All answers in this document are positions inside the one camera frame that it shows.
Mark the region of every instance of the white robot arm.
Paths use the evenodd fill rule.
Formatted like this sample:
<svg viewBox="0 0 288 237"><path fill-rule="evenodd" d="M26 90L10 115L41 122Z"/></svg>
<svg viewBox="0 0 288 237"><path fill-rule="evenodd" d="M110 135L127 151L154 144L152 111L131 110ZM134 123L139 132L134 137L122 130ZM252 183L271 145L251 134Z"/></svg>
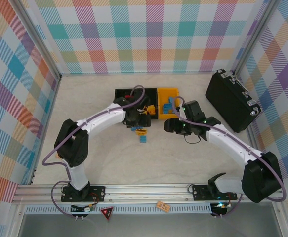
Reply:
<svg viewBox="0 0 288 237"><path fill-rule="evenodd" d="M105 110L109 111L112 108L120 106L121 101L114 101L114 103ZM83 126L74 137L69 139L57 151L58 155L68 167L71 176L70 188L76 192L76 196L80 198L79 200L84 200L89 194L90 183L86 177L83 165L83 162L87 157L89 139L93 138L104 129L120 122L126 122L126 124L130 124L130 126L150 126L150 119L147 120L146 115L142 114L141 111L140 108L130 107L130 109L117 109L99 115ZM181 135L191 135L194 133L204 140L210 141L230 155L244 173L243 177L235 177L220 173L211 178L208 181L208 190L211 192L213 198L223 193L240 193L245 194L253 202L260 202L280 188L279 182L275 180L274 175L272 175L259 160L253 157L252 154L248 153L248 149L246 150L239 145L239 142L241 141L236 136L231 134L214 117L205 118L204 113L201 111L199 104L196 101L181 105L179 111L181 111L180 115L185 119L194 122L202 122L204 124L206 123L211 125L212 129L190 125L178 118L171 118L164 124L165 131L175 132ZM65 121L54 146L56 147L69 133L87 120L88 118L77 122L73 122L70 119ZM224 131L224 133L222 134L214 128L219 128ZM274 154L271 152L264 154L248 145L245 147L250 148L251 152L254 152L264 159L271 165L279 177L281 177L278 160Z"/></svg>
<svg viewBox="0 0 288 237"><path fill-rule="evenodd" d="M192 125L181 119L171 118L164 123L165 131L186 136L194 133L217 145L233 158L243 173L242 177L220 173L209 179L208 190L213 198L223 193L239 193L245 194L251 201L258 203L280 189L281 185L277 178L260 160L254 157L257 155L268 163L282 180L278 159L273 153L263 153L244 144L216 118L206 118L197 101L184 103L177 108L177 111L186 121L208 126Z"/></svg>
<svg viewBox="0 0 288 237"><path fill-rule="evenodd" d="M109 110L112 108L120 107L119 104L112 103L104 110ZM82 127L82 130L87 131L89 140L105 130L106 128L116 124L123 122L125 120L126 111L123 109L114 110L109 113L100 115L89 122L87 125ZM88 120L88 118L78 120L76 122L77 126L80 126L84 122ZM70 176L71 182L70 184L78 191L83 189L86 185L88 185L89 181L85 174L84 164L81 163L77 166L69 165L65 159L63 162L67 165Z"/></svg>
<svg viewBox="0 0 288 237"><path fill-rule="evenodd" d="M150 116L143 113L143 108L149 104L149 98L144 95L138 104L123 108L125 105L136 101L140 97L137 92L128 100L123 97L117 98L111 105L99 113L79 120L66 120L60 129L54 147L57 147L70 133L82 126L73 137L69 138L58 150L57 153L66 164L69 173L70 190L74 192L75 200L84 200L89 194L90 183L85 174L83 162L87 158L89 140L106 128L122 122L128 127L150 126Z"/></svg>

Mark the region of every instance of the black briefcase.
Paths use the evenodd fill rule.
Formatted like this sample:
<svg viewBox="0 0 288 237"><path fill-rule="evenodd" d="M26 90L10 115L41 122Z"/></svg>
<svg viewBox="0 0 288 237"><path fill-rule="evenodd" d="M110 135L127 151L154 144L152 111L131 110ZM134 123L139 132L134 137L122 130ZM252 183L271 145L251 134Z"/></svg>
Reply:
<svg viewBox="0 0 288 237"><path fill-rule="evenodd" d="M213 74L205 96L235 132L245 130L261 112L248 90L224 69Z"/></svg>

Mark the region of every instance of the beige floor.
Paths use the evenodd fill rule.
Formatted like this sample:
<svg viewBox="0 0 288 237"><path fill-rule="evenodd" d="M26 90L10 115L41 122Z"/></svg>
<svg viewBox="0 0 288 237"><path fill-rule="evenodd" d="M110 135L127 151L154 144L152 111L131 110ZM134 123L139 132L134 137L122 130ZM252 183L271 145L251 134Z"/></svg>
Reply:
<svg viewBox="0 0 288 237"><path fill-rule="evenodd" d="M66 179L62 166L41 165L52 150L59 129L66 119L79 120L107 107L115 88L178 87L186 101L197 100L206 116L226 125L205 98L211 78L207 75L116 75L64 77L52 112L34 184L53 184ZM246 132L237 134L248 143ZM196 136L187 137L193 142ZM52 156L49 161L58 160ZM201 141L187 144L183 136L163 131L163 121L153 120L147 143L139 143L135 133L122 124L103 131L89 142L86 174L94 184L196 183L220 173L236 173L236 163L215 145Z"/></svg>

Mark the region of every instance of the colorful plaid wallpaper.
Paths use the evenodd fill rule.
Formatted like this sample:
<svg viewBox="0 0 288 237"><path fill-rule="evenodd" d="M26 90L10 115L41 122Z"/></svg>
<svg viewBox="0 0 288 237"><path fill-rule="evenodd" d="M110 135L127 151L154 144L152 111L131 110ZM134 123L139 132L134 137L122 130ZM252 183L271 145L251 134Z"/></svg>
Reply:
<svg viewBox="0 0 288 237"><path fill-rule="evenodd" d="M62 72L80 74L226 68L247 35L243 29L255 3L262 1L22 2Z"/></svg>
<svg viewBox="0 0 288 237"><path fill-rule="evenodd" d="M8 0L0 0L0 236L29 176L56 83Z"/></svg>
<svg viewBox="0 0 288 237"><path fill-rule="evenodd" d="M240 76L263 109L253 123L259 145L280 158L288 189L288 0L278 6Z"/></svg>
<svg viewBox="0 0 288 237"><path fill-rule="evenodd" d="M238 51L238 54L236 56L236 59L234 61L234 64L232 66L232 71L234 71L237 67L237 64L239 63L239 60L241 59L244 50L246 49L246 47L248 46L249 40L252 37L252 34L255 32L255 30L257 29L258 25L259 25L259 21L261 19L261 17L263 16L263 13L265 12L268 4L269 4L270 0L264 0L263 4L261 5L258 14L256 15L253 24L250 27L250 30L248 31L245 40L242 43L242 47L240 48L240 50Z"/></svg>

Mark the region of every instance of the black cable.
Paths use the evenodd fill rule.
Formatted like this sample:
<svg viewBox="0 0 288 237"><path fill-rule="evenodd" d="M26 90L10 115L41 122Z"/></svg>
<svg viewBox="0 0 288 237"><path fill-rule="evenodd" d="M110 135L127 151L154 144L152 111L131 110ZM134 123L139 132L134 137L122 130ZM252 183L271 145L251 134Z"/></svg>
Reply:
<svg viewBox="0 0 288 237"><path fill-rule="evenodd" d="M62 194L65 194L65 193L63 192L63 187L64 187L64 186L69 187L69 185L66 185L66 184L64 184L63 186L61 186L60 192L61 192Z"/></svg>
<svg viewBox="0 0 288 237"><path fill-rule="evenodd" d="M198 141L198 142L188 142L185 137L186 137L186 135L184 135L184 140L185 140L185 142L186 142L186 143L189 143L189 144L197 144L197 143L199 143L199 142L201 141L201 137L200 137L200 136L198 136L198 138L199 138L199 141Z"/></svg>
<svg viewBox="0 0 288 237"><path fill-rule="evenodd" d="M189 186L188 186L188 192L190 193L190 194L192 194L193 195L193 193L192 192L190 192L190 187L192 186L192 185L194 185L194 184L190 184Z"/></svg>

